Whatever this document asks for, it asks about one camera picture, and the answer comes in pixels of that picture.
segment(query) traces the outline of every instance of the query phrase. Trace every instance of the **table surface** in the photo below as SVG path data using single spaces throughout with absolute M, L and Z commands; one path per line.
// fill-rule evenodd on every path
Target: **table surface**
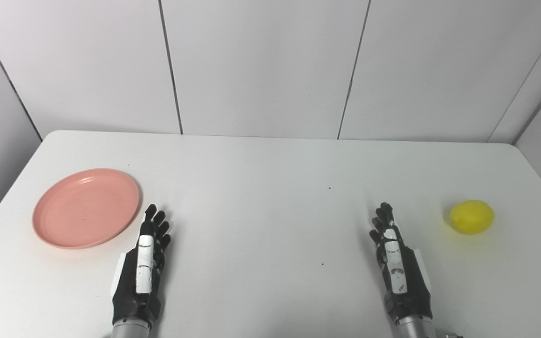
M 423 253 L 436 326 L 541 337 L 541 179 L 510 145 L 58 131 L 0 204 L 0 338 L 109 335 L 138 221 L 82 250 L 48 246 L 31 224 L 50 186 L 92 168 L 126 172 L 141 210 L 171 213 L 154 337 L 396 337 L 368 235 L 382 201 Z M 448 227 L 465 199 L 494 208 L 485 233 Z

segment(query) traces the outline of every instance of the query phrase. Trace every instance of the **panel seam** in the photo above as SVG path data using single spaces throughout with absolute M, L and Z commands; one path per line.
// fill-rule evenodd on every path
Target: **panel seam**
M 6 67 L 4 67 L 4 64 L 1 62 L 1 59 L 0 59 L 0 67 L 1 67 L 1 70 L 4 72 L 4 75 L 6 75 L 6 79 L 7 79 L 8 83 L 9 83 L 9 86 L 11 86 L 11 89 L 13 90 L 14 95 L 18 99 L 18 102 L 20 103 L 20 105 L 22 107 L 22 110 L 24 111 L 24 114 L 26 115 L 26 118 L 28 118 L 28 121 L 31 123 L 32 128 L 35 130 L 35 133 L 37 134 L 37 137 L 39 138 L 39 141 L 43 142 L 43 138 L 41 137 L 41 133 L 39 133 L 39 130 L 37 129 L 37 126 L 35 125 L 35 122 L 32 120 L 31 115 L 28 113 L 28 110 L 26 109 L 26 106 L 24 105 L 24 102 L 22 102 L 22 99 L 20 98 L 20 95 L 18 94 L 18 90 L 15 89 L 15 86 L 14 86 L 13 82 L 9 78 L 9 74 L 6 71 Z
M 350 84 L 348 85 L 348 93 L 346 94 L 346 102 L 344 103 L 344 110 L 341 113 L 340 128 L 337 132 L 337 139 L 340 139 L 341 127 L 344 124 L 344 117 L 346 116 L 346 108 L 348 107 L 348 100 L 350 99 L 350 92 L 352 92 L 352 82 L 354 81 L 354 72 L 356 71 L 356 64 L 358 63 L 358 56 L 360 54 L 360 46 L 363 44 L 364 29 L 367 26 L 367 19 L 369 19 L 369 8 L 371 7 L 371 0 L 367 4 L 367 12 L 364 15 L 363 30 L 360 32 L 360 39 L 358 40 L 358 49 L 356 49 L 356 57 L 354 58 L 354 66 L 352 67 L 352 75 L 350 76 Z
M 492 136 L 494 135 L 494 132 L 496 131 L 496 129 L 498 129 L 498 126 L 500 125 L 500 122 L 502 122 L 504 116 L 506 116 L 506 113 L 509 112 L 510 106 L 513 104 L 513 102 L 515 102 L 515 99 L 517 98 L 517 95 L 519 95 L 519 92 L 521 91 L 521 88 L 523 88 L 523 86 L 526 84 L 527 79 L 528 79 L 528 78 L 530 77 L 530 75 L 532 74 L 532 71 L 534 70 L 535 65 L 536 65 L 537 62 L 540 60 L 540 58 L 541 58 L 541 52 L 540 52 L 540 54 L 537 56 L 537 58 L 535 59 L 535 62 L 533 63 L 532 68 L 530 68 L 530 71 L 528 71 L 526 77 L 523 79 L 523 82 L 521 83 L 521 85 L 520 85 L 519 88 L 517 89 L 517 92 L 515 92 L 515 95 L 513 96 L 513 99 L 511 99 L 511 101 L 509 102 L 509 105 L 506 107 L 506 109 L 504 110 L 504 113 L 502 114 L 502 116 L 500 117 L 500 119 L 498 120 L 498 122 L 496 123 L 496 126 L 494 127 L 494 130 L 492 130 L 492 132 L 490 133 L 489 137 L 487 138 L 486 143 L 490 141 L 490 139 L 491 139 Z
M 178 109 L 177 85 L 176 85 L 176 82 L 174 81 L 174 69 L 172 69 L 172 59 L 170 57 L 170 45 L 168 43 L 168 33 L 166 31 L 166 21 L 164 19 L 164 9 L 162 7 L 162 0 L 158 0 L 158 7 L 160 10 L 160 19 L 162 21 L 162 33 L 164 35 L 164 45 L 166 46 L 168 68 L 170 68 L 170 79 L 172 81 L 172 94 L 174 94 L 174 105 L 177 110 L 178 130 L 180 131 L 181 135 L 183 135 L 183 122 L 181 120 L 181 112 Z

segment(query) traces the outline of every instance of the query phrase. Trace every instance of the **robotic hand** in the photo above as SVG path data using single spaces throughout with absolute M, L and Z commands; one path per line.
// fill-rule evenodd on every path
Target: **robotic hand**
M 431 295 L 419 267 L 418 250 L 404 244 L 391 205 L 382 203 L 376 214 L 372 220 L 375 229 L 369 235 L 377 246 L 377 263 L 387 288 L 385 309 L 402 338 L 436 338 Z M 440 336 L 462 338 L 451 333 Z
M 112 285 L 112 338 L 147 338 L 158 319 L 161 304 L 157 293 L 164 250 L 171 240 L 165 217 L 163 211 L 156 213 L 156 206 L 150 205 L 135 248 L 120 255 Z

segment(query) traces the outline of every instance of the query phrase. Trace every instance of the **silver cylindrical wrist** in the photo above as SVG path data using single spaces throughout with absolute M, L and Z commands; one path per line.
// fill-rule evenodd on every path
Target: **silver cylindrical wrist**
M 148 338 L 149 324 L 139 318 L 123 318 L 114 323 L 111 338 Z
M 402 338 L 436 338 L 433 323 L 427 316 L 404 317 L 397 322 L 397 327 Z

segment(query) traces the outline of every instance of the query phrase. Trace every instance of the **yellow lemon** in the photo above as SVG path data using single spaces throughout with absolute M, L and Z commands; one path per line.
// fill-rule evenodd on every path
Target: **yellow lemon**
M 484 201 L 469 200 L 450 211 L 452 227 L 461 233 L 475 234 L 487 230 L 494 222 L 494 211 Z

